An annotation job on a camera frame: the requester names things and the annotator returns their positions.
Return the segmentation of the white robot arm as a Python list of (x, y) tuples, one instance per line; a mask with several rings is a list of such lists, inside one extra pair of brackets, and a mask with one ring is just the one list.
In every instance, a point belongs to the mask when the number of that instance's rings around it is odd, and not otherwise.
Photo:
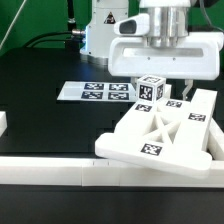
[(110, 45), (110, 74), (183, 79), (185, 92), (195, 80), (216, 79), (224, 30), (209, 24), (204, 32), (190, 32), (188, 11), (197, 6), (205, 12), (217, 1), (140, 0), (138, 15), (114, 25), (117, 37)]

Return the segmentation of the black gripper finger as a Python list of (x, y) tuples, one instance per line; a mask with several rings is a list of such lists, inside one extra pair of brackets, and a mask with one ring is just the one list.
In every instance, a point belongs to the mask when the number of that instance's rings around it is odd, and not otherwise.
[(186, 79), (185, 80), (185, 88), (182, 92), (183, 100), (187, 100), (187, 95), (188, 95), (189, 91), (192, 89), (192, 87), (193, 87), (193, 80)]

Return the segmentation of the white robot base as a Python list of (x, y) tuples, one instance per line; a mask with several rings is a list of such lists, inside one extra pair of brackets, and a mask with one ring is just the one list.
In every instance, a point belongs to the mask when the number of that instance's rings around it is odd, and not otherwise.
[(129, 0), (92, 0), (91, 21), (85, 28), (81, 59), (98, 65), (108, 64), (109, 48), (116, 37), (114, 24), (128, 17)]

